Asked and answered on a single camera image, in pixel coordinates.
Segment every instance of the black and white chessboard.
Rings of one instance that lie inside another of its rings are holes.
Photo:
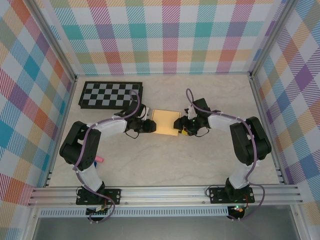
[[[136,90],[142,99],[142,82],[86,81],[79,105],[82,109],[123,110],[132,102],[130,90]]]

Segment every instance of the vent grille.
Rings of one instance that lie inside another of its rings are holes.
[[[112,217],[202,217],[227,216],[226,206],[205,207],[118,207]],[[42,208],[40,218],[83,218],[86,208]]]

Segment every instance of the white marble surface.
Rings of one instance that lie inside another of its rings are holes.
[[[81,77],[75,90],[62,140],[76,121],[95,123],[116,110],[80,109],[85,81],[143,82],[142,102],[152,109],[183,112],[188,107],[186,88],[194,99],[205,98],[208,106],[241,118],[258,116],[246,75],[146,75]],[[180,186],[224,184],[236,167],[231,135],[211,129],[204,137],[140,134],[132,139],[124,133],[100,141],[97,172],[106,186]],[[271,155],[255,169],[250,180],[278,184]],[[79,186],[72,167],[57,157],[51,187]]]

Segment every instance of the pink eraser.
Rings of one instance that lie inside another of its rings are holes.
[[[99,163],[103,163],[104,159],[102,157],[100,157],[100,156],[95,156],[95,161],[99,162]]]

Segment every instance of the mounting plate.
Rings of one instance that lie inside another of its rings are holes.
[[[121,199],[121,189],[108,189],[105,188],[104,192],[100,192],[100,194],[110,197],[115,205],[120,204]],[[84,190],[83,188],[80,188],[77,191],[77,198],[75,201],[76,205],[104,205],[105,204],[105,198],[99,197],[91,192],[88,192],[87,190]]]
[[[251,187],[248,187],[247,189],[248,191],[245,193],[245,195],[247,196],[248,203],[252,204],[255,202],[254,192]],[[210,196],[211,204],[229,204],[229,203],[246,204],[247,203],[245,196],[239,198],[234,202],[230,201],[224,187],[210,187],[209,196]]]

